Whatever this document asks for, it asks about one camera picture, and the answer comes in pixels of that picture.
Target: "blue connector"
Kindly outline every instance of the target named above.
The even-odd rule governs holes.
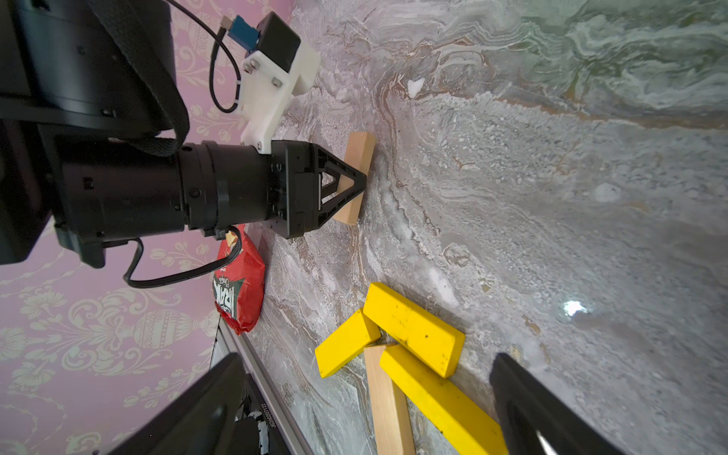
[[[249,26],[242,17],[236,16],[230,26],[228,35],[230,35],[236,43],[243,46],[245,50],[252,52],[253,49],[256,48],[260,33],[253,27]]]

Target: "red chip bag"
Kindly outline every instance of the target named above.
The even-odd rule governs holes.
[[[235,333],[250,332],[258,322],[263,305],[266,265],[256,246],[243,230],[244,224],[237,227],[242,235],[242,251],[228,266],[215,272],[213,292],[215,306],[225,322]],[[239,240],[229,234],[220,245],[218,259],[230,254],[230,249]]]

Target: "black cable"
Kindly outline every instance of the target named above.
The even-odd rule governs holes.
[[[208,27],[207,24],[202,22],[197,16],[192,14],[187,8],[180,5],[175,0],[164,0],[164,1],[166,1],[168,4],[179,9],[180,11],[182,11],[182,13],[184,13],[187,17],[189,17],[190,19],[195,21],[197,23],[197,25],[204,28],[204,30],[207,31],[215,39],[215,44],[213,44],[213,52],[212,52],[212,55],[210,56],[210,97],[213,99],[213,103],[215,104],[215,106],[218,109],[220,109],[222,112],[225,112],[228,114],[233,112],[237,108],[237,104],[240,100],[240,82],[242,81],[242,77],[240,76],[240,69],[237,67],[237,62],[235,61],[232,54],[228,50],[227,46],[223,43],[223,38],[225,37],[225,32],[226,32],[225,28],[220,27],[220,30],[218,31],[218,33],[215,34],[215,32],[213,32],[212,28]],[[232,67],[235,70],[235,77],[237,78],[237,86],[235,87],[235,101],[233,102],[232,106],[230,106],[229,108],[224,108],[223,106],[220,106],[220,103],[218,102],[218,99],[215,96],[215,88],[213,86],[213,80],[214,80],[214,76],[215,76],[215,60],[218,57],[218,48],[219,47],[225,52],[225,54],[230,59],[230,62],[232,63]]]
[[[127,269],[127,272],[124,274],[124,281],[131,288],[158,288],[160,286],[172,285],[176,282],[189,280],[190,278],[201,277],[202,275],[214,272],[217,269],[222,269],[223,267],[234,261],[237,255],[239,255],[242,251],[242,238],[240,237],[240,231],[235,226],[228,226],[228,229],[230,229],[233,234],[237,236],[237,242],[235,242],[235,245],[230,250],[230,254],[228,254],[228,256],[222,259],[218,259],[217,261],[210,262],[209,264],[205,264],[204,266],[197,267],[196,269],[187,270],[186,272],[180,272],[162,278],[155,278],[153,280],[131,279],[132,273],[134,273],[134,269],[136,269],[136,266],[139,264],[141,256],[144,254],[144,244],[141,242],[141,239],[139,237],[131,239],[134,242],[137,242],[138,245],[136,251],[134,252],[134,258],[132,259],[132,263],[129,265],[129,269]]]
[[[218,59],[218,49],[220,48],[220,45],[218,44],[218,41],[222,41],[222,38],[225,37],[225,32],[227,30],[224,27],[220,27],[220,30],[218,30],[218,34],[216,36],[215,42],[213,43],[213,51],[210,55],[210,81],[208,84],[210,85],[210,97],[213,99],[213,103],[215,106],[218,107],[222,112],[231,113],[235,111],[235,108],[237,108],[237,101],[240,99],[240,84],[237,85],[237,89],[235,89],[235,102],[232,106],[229,108],[224,108],[223,106],[220,106],[220,103],[218,103],[218,99],[215,96],[215,60]],[[240,81],[240,74],[237,75],[237,80]]]

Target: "gray marble surface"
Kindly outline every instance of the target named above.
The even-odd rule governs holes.
[[[727,9],[299,0],[323,61],[277,137],[379,141],[358,226],[249,226],[250,339],[314,452],[376,453],[363,359],[314,358],[373,281],[466,333],[452,381],[491,415],[509,352],[628,453],[727,452]],[[410,409],[418,454],[454,453]]]

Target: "wallpaper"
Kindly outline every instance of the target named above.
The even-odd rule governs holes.
[[[182,3],[217,29],[222,15],[255,25],[269,11],[290,18],[293,0]],[[189,107],[187,141],[234,143],[245,125],[220,114],[207,91],[213,40],[173,11],[178,86]],[[230,50],[238,61],[244,54]],[[225,55],[215,73],[229,106],[234,73]],[[218,243],[199,232],[145,238],[135,278],[197,267]],[[145,424],[210,364],[218,313],[210,277],[151,290],[122,280],[134,245],[107,250],[92,269],[58,245],[52,225],[28,260],[0,267],[0,454],[89,453],[109,448]]]

